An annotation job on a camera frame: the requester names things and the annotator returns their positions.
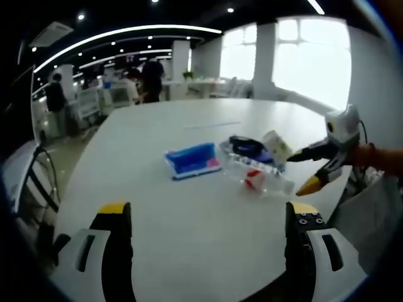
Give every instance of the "clear plastic bottle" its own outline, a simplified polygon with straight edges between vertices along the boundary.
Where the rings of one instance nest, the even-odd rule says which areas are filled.
[[[288,196],[294,188],[294,182],[286,179],[277,168],[237,154],[228,155],[224,174],[259,191],[262,197],[279,194]]]

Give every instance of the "man in black shirt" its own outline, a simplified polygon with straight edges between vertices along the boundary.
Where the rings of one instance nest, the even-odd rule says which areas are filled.
[[[164,75],[162,64],[156,59],[150,59],[144,64],[142,70],[143,90],[145,93],[143,103],[159,102],[162,91],[161,77]]]
[[[55,116],[57,129],[59,131],[60,137],[65,137],[65,104],[67,100],[65,99],[62,86],[60,81],[62,80],[61,74],[53,75],[53,83],[49,85],[46,89],[46,98],[48,110],[52,112]]]

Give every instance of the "person in white shirt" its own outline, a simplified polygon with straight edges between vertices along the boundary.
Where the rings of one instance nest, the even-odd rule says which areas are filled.
[[[128,71],[128,74],[125,78],[125,83],[127,85],[127,95],[129,101],[133,104],[141,104],[143,101],[143,95],[139,95],[137,91],[136,83],[140,79],[140,72],[137,69],[132,69]]]

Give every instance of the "window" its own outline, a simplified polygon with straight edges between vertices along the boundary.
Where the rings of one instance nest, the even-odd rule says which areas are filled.
[[[279,20],[272,80],[279,88],[344,109],[351,80],[346,23],[330,18]]]
[[[251,80],[256,58],[256,24],[227,31],[222,39],[220,77]]]

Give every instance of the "white desk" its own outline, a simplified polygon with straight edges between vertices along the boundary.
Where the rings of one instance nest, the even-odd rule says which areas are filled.
[[[228,122],[239,123],[202,127]],[[174,182],[163,154],[233,134],[260,139],[269,130],[294,150],[326,135],[322,116],[283,102],[201,99],[117,109],[77,163],[55,233],[73,235],[90,226],[100,206],[129,201],[138,301],[244,299],[285,271],[286,201],[259,199],[223,172]],[[286,176],[297,190],[322,164],[289,163]],[[328,220],[349,172],[294,200]]]
[[[186,93],[190,87],[197,87],[201,98],[208,99],[217,84],[225,84],[225,81],[220,79],[189,79],[188,81],[170,80],[162,82],[162,86],[166,90],[167,100],[186,99]]]

